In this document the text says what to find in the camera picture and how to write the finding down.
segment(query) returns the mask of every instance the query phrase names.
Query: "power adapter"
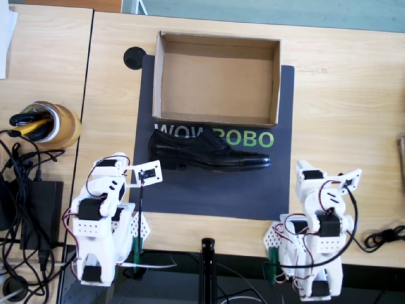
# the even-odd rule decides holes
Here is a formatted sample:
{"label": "power adapter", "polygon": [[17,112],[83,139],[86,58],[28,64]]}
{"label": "power adapter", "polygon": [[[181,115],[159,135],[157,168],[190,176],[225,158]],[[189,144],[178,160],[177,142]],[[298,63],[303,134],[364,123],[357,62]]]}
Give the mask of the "power adapter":
{"label": "power adapter", "polygon": [[32,224],[23,219],[20,249],[49,250],[56,247],[59,239],[59,224],[61,220],[63,182],[28,181],[27,211],[33,221],[39,226],[48,240],[33,230]]}

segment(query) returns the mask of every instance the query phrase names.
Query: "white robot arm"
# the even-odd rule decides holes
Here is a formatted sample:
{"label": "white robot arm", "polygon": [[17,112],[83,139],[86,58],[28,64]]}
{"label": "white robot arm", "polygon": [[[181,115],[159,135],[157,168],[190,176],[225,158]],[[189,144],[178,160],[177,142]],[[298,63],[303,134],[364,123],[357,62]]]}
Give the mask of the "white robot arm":
{"label": "white robot arm", "polygon": [[[355,191],[361,177],[357,169],[349,174],[327,177],[326,172],[306,161],[296,165],[296,194],[303,213],[281,215],[265,236],[273,234],[280,241],[278,259],[281,265],[316,265],[334,257],[346,244],[346,232],[352,232],[354,222],[344,215],[346,204],[342,196]],[[340,257],[318,267],[282,267],[286,279],[302,301],[330,300],[340,295],[342,262]]]}
{"label": "white robot arm", "polygon": [[[130,223],[135,204],[122,202],[127,188],[163,180],[159,161],[127,166],[127,159],[124,153],[116,153],[96,161],[90,172],[93,179],[72,201],[70,212],[76,215],[73,235],[78,242],[77,277],[82,284],[111,285],[116,264],[128,258],[133,241]],[[126,183],[127,170],[134,171],[135,184]],[[113,220],[118,221],[115,229]]]}

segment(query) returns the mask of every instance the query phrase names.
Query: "black leather shoe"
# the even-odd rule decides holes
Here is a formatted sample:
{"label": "black leather shoe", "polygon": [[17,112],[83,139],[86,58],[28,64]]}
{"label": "black leather shoe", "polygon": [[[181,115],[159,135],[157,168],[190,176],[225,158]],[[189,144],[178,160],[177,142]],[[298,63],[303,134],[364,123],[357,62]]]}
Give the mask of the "black leather shoe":
{"label": "black leather shoe", "polygon": [[149,159],[160,160],[162,169],[187,165],[219,172],[263,169],[270,166],[266,154],[233,150],[211,128],[197,137],[175,137],[155,130],[149,140]]}

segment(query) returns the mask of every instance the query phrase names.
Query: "white paper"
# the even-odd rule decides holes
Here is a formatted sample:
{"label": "white paper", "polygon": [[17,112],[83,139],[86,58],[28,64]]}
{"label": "white paper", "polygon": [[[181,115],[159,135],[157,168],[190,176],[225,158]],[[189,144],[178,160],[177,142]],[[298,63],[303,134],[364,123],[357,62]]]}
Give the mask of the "white paper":
{"label": "white paper", "polygon": [[6,78],[7,50],[9,48],[18,13],[8,9],[8,0],[0,0],[0,79]]}

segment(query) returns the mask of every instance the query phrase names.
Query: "wooden desk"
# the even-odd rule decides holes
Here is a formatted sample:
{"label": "wooden desk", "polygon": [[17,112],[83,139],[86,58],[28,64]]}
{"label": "wooden desk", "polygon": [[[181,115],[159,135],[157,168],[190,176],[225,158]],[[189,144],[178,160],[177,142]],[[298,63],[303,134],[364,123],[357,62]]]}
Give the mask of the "wooden desk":
{"label": "wooden desk", "polygon": [[[405,130],[405,34],[387,32],[96,12],[74,195],[94,160],[117,151],[132,159],[141,71],[127,68],[123,54],[132,46],[154,54],[159,30],[282,39],[283,64],[296,68],[290,211],[301,211],[294,165],[304,159],[331,175],[363,169],[355,192],[358,238],[405,221],[396,148],[396,135]],[[262,238],[270,221],[163,213],[146,217],[152,230],[146,248],[197,252],[201,239],[211,237],[217,253],[266,256]],[[353,245],[343,261],[405,267],[403,249],[398,242],[367,255]]]}
{"label": "wooden desk", "polygon": [[[92,9],[58,8],[50,6],[10,5],[19,12],[13,40],[9,49],[8,74],[0,80],[0,128],[9,129],[10,116],[34,101],[59,103],[80,114],[85,86],[85,72],[89,50]],[[15,140],[1,138],[11,149]],[[57,163],[49,162],[42,168],[45,181],[63,181],[64,211],[70,204],[77,145],[67,149]],[[24,144],[25,151],[33,147]],[[8,160],[4,150],[1,167]],[[65,229],[59,230],[59,241],[65,240]],[[62,250],[54,250],[58,261]],[[18,273],[34,281],[28,267]],[[56,303],[58,280],[50,286],[49,303]],[[33,297],[30,303],[42,303],[44,298]]]}

